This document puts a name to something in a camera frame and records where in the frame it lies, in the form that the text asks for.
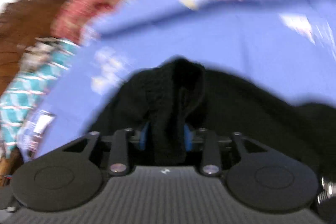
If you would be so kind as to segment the black pants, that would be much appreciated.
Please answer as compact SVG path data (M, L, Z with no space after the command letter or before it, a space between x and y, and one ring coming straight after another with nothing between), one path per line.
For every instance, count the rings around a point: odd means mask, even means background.
M145 155L155 165L186 161L188 126L220 136L241 132L335 178L335 108L293 106L240 77L186 59L132 75L89 130L108 136L142 126Z

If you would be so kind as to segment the teal patterned cloth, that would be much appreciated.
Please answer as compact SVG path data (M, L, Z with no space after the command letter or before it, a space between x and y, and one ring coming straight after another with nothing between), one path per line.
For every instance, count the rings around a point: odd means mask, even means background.
M65 39L37 38L33 46L25 49L19 72L1 95L1 157L10 156L28 115L70 68L79 48Z

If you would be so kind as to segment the blue patterned bedsheet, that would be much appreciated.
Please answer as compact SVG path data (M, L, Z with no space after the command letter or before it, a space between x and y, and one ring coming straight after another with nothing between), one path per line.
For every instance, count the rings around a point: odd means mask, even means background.
M335 0L131 0L99 16L18 136L23 159L78 138L134 72L177 56L335 105Z

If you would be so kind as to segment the red floral blanket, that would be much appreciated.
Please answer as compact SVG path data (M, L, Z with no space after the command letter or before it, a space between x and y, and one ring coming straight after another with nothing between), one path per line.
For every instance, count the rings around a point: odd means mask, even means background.
M86 23L101 14L114 10L124 0L68 0L51 23L51 36L80 44Z

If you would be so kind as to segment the brown wooden headboard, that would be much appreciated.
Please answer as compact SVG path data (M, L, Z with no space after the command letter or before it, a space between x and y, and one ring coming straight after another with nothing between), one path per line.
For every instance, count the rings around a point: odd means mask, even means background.
M25 48L49 37L51 23L68 0L17 0L1 13L1 92L19 70Z

